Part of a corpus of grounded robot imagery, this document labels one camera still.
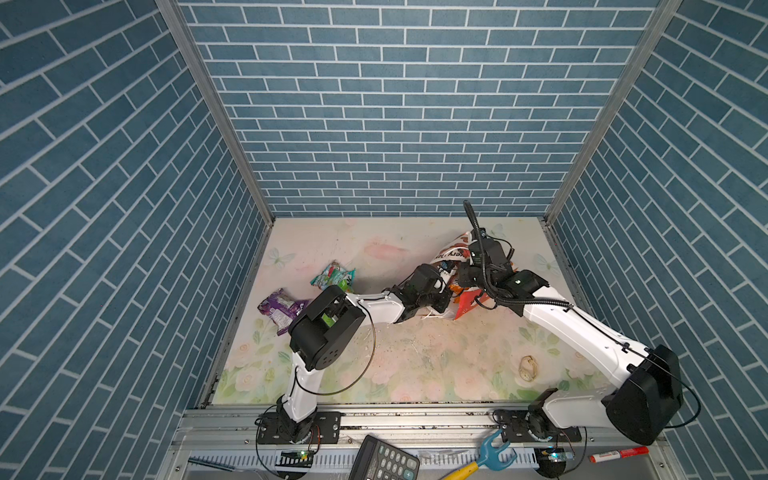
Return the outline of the red white paper bag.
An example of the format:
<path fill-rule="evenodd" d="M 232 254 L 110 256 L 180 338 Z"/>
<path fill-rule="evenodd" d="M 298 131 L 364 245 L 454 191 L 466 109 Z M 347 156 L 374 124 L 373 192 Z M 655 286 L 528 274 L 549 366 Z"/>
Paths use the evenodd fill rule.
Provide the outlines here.
<path fill-rule="evenodd" d="M 481 246 L 485 252 L 487 276 L 496 284 L 511 277 L 514 248 L 505 239 L 492 237 L 480 228 L 480 237 L 467 231 L 444 247 L 430 262 L 437 273 L 432 288 L 418 298 L 421 308 L 431 315 L 459 319 L 476 307 L 495 310 L 485 286 L 481 265 Z"/>

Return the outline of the green snack packet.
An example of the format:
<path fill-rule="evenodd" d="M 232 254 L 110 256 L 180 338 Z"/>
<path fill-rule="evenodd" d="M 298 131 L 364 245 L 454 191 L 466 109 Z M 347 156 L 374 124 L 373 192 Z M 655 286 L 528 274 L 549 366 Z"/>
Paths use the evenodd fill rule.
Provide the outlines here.
<path fill-rule="evenodd" d="M 354 269 L 348 270 L 337 261 L 332 261 L 311 280 L 310 284 L 320 290 L 325 290 L 330 286 L 338 286 L 344 292 L 352 292 L 355 273 Z"/>

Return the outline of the purple snack packet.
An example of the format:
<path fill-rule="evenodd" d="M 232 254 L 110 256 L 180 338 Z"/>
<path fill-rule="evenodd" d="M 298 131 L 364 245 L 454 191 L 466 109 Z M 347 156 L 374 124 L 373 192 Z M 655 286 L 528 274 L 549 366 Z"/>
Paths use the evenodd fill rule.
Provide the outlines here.
<path fill-rule="evenodd" d="M 291 323 L 309 303 L 309 300 L 295 299 L 284 288 L 280 288 L 262 300 L 258 310 L 275 324 L 277 335 L 280 336 L 288 331 Z"/>

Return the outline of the green chips bag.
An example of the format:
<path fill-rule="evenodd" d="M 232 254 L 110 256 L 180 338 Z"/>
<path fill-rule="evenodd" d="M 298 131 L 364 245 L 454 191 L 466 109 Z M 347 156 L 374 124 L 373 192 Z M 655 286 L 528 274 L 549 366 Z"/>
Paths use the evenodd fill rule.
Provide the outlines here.
<path fill-rule="evenodd" d="M 323 323 L 326 325 L 328 329 L 333 328 L 337 323 L 337 317 L 326 312 L 322 313 L 321 320 L 323 321 Z"/>

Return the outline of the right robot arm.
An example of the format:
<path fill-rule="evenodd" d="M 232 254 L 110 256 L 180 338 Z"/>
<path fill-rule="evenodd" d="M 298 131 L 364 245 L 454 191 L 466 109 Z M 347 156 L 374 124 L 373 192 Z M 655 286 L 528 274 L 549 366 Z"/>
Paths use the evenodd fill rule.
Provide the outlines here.
<path fill-rule="evenodd" d="M 639 445 L 652 444 L 684 404 L 677 355 L 648 348 L 600 323 L 568 302 L 538 274 L 515 270 L 500 242 L 469 236 L 458 282 L 477 288 L 496 305 L 545 328 L 608 380 L 584 392 L 549 388 L 528 407 L 532 436 L 547 441 L 569 428 L 612 428 Z"/>

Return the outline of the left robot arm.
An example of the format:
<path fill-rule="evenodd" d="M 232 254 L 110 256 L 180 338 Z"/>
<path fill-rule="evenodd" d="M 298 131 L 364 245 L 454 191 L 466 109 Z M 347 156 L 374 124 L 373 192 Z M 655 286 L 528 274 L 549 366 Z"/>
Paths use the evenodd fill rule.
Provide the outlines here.
<path fill-rule="evenodd" d="M 394 325 L 419 310 L 447 309 L 453 292 L 451 272 L 432 264 L 419 265 L 405 280 L 378 294 L 353 294 L 329 286 L 288 328 L 292 351 L 291 376 L 272 412 L 259 419 L 257 439 L 267 444 L 298 444 L 319 437 L 318 399 L 324 370 L 347 348 L 365 323 Z"/>

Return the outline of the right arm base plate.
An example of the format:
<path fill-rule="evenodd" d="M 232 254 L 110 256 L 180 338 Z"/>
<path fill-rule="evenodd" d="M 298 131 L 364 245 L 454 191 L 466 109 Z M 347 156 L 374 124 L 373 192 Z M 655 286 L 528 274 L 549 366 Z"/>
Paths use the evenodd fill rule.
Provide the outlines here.
<path fill-rule="evenodd" d="M 576 444 L 583 440 L 579 428 L 559 429 L 541 412 L 497 409 L 491 413 L 491 419 L 502 430 L 502 439 L 508 442 Z"/>

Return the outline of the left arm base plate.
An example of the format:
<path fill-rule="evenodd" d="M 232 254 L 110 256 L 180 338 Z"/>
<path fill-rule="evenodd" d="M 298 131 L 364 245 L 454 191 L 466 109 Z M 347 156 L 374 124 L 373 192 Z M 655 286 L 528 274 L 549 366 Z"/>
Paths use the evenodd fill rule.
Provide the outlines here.
<path fill-rule="evenodd" d="M 338 411 L 316 411 L 296 422 L 283 411 L 264 412 L 254 422 L 257 441 L 265 445 L 337 444 L 342 415 Z"/>

